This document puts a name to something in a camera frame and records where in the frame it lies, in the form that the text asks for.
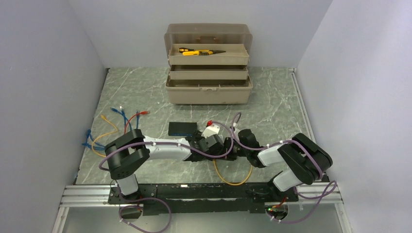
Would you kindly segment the black network switch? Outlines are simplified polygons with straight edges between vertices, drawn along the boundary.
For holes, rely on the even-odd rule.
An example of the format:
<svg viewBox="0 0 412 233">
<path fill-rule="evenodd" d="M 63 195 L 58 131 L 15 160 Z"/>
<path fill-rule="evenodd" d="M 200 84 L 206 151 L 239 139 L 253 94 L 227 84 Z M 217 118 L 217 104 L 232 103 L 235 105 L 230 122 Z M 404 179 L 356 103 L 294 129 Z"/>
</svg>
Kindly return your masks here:
<svg viewBox="0 0 412 233">
<path fill-rule="evenodd" d="M 192 136 L 197 130 L 196 122 L 169 122 L 169 136 Z"/>
</svg>

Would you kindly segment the blue ethernet cable long loop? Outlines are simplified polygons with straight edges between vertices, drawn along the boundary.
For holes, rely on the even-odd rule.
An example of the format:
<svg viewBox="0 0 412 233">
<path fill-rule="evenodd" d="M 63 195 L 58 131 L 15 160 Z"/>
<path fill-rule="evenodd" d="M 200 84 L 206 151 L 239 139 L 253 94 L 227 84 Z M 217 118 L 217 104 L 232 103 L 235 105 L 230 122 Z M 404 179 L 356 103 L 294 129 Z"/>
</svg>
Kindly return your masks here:
<svg viewBox="0 0 412 233">
<path fill-rule="evenodd" d="M 140 115 L 140 112 L 137 111 L 137 112 L 136 112 L 136 116 L 135 116 L 135 118 L 136 118 L 136 129 L 139 128 L 139 115 Z"/>
</svg>

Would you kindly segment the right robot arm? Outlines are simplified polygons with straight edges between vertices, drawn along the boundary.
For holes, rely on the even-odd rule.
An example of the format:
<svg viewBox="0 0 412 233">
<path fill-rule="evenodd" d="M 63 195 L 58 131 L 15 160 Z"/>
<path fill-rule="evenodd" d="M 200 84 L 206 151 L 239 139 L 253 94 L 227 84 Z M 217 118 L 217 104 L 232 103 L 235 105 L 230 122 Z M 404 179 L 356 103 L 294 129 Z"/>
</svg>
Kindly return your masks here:
<svg viewBox="0 0 412 233">
<path fill-rule="evenodd" d="M 332 165 L 330 155 L 303 133 L 285 141 L 261 146 L 250 129 L 241 130 L 235 138 L 227 137 L 223 143 L 225 159 L 246 157 L 253 167 L 265 168 L 284 162 L 287 168 L 268 182 L 268 196 L 280 201 L 289 189 L 300 184 L 312 184 L 323 177 Z"/>
</svg>

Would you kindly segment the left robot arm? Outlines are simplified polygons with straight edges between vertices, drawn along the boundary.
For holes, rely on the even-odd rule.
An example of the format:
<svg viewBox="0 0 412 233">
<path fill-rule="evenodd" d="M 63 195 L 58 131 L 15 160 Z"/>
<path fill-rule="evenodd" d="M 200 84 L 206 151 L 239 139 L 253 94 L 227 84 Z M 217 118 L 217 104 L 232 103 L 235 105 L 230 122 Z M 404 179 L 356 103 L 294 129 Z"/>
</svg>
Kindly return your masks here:
<svg viewBox="0 0 412 233">
<path fill-rule="evenodd" d="M 217 134 L 205 137 L 199 131 L 180 139 L 157 139 L 131 130 L 104 147 L 106 171 L 120 187 L 120 197 L 128 204 L 140 196 L 135 171 L 149 160 L 174 159 L 198 162 L 205 158 L 225 157 L 232 143 L 225 145 Z"/>
</svg>

